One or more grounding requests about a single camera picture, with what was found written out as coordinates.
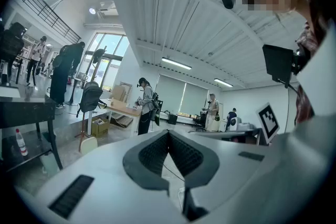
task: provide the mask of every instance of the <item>bottle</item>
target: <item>bottle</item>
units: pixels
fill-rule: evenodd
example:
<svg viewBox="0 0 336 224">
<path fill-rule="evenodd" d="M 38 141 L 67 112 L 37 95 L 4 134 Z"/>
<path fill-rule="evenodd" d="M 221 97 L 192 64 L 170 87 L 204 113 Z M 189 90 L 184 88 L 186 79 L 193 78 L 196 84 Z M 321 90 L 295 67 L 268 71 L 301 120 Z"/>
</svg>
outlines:
<svg viewBox="0 0 336 224">
<path fill-rule="evenodd" d="M 25 141 L 23 140 L 19 129 L 16 129 L 16 142 L 20 148 L 22 156 L 26 156 L 28 154 L 28 151 L 26 149 Z"/>
</svg>

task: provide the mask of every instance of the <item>white desk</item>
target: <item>white desk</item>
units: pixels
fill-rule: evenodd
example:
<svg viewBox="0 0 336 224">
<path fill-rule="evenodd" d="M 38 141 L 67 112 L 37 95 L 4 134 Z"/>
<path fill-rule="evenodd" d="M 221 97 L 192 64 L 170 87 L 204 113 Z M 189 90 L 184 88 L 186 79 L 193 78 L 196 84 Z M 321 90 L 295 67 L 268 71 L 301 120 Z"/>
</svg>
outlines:
<svg viewBox="0 0 336 224">
<path fill-rule="evenodd" d="M 102 99 L 102 101 L 107 104 L 107 107 L 105 109 L 110 111 L 109 113 L 110 121 L 112 117 L 112 112 L 133 118 L 132 125 L 131 125 L 131 136 L 134 136 L 134 133 L 137 130 L 137 127 L 139 124 L 139 118 L 140 118 L 142 110 L 128 108 L 126 103 L 121 102 L 119 100 L 114 100 L 113 105 L 111 105 L 111 100 L 109 99 Z M 88 135 L 91 135 L 91 125 L 92 125 L 92 111 L 89 112 Z"/>
</svg>

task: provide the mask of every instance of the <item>fluorescent light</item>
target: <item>fluorescent light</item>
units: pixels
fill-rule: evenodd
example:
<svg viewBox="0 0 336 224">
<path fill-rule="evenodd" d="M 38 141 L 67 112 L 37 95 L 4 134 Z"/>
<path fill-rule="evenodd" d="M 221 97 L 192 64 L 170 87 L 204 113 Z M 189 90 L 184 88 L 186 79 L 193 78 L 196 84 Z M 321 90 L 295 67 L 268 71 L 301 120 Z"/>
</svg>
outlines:
<svg viewBox="0 0 336 224">
<path fill-rule="evenodd" d="M 228 87 L 233 87 L 231 84 L 226 83 L 226 82 L 224 82 L 223 80 L 220 80 L 220 79 L 214 79 L 214 81 L 216 81 L 218 83 L 221 83 L 221 84 L 223 84 L 225 86 L 228 86 Z"/>
<path fill-rule="evenodd" d="M 182 63 L 179 63 L 179 62 L 175 62 L 175 61 L 169 60 L 167 58 L 162 58 L 162 61 L 171 63 L 171 64 L 176 65 L 178 67 L 183 67 L 183 68 L 188 69 L 188 70 L 191 69 L 191 67 L 189 67 L 189 66 L 186 66 L 186 65 L 184 65 Z"/>
</svg>

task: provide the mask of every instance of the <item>box on table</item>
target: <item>box on table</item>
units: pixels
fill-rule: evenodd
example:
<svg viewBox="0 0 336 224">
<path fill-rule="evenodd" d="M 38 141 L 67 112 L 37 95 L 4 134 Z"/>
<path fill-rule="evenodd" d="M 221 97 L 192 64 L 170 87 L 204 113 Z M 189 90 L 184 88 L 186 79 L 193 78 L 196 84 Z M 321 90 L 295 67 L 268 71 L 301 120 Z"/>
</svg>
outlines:
<svg viewBox="0 0 336 224">
<path fill-rule="evenodd" d="M 104 121 L 103 124 L 97 124 L 94 121 L 101 119 Z M 101 137 L 108 133 L 109 131 L 110 122 L 107 119 L 101 117 L 94 117 L 92 118 L 92 125 L 91 125 L 91 134 L 95 137 Z"/>
</svg>

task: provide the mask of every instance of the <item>black vent grille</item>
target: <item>black vent grille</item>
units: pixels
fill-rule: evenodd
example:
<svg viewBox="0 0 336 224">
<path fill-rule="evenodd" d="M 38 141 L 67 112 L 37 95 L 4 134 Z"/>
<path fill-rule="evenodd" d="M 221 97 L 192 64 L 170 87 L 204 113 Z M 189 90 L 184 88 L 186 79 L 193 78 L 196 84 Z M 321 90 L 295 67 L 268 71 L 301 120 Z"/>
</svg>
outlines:
<svg viewBox="0 0 336 224">
<path fill-rule="evenodd" d="M 92 177 L 80 175 L 58 199 L 49 206 L 49 209 L 63 218 L 68 218 L 92 182 Z"/>
</svg>

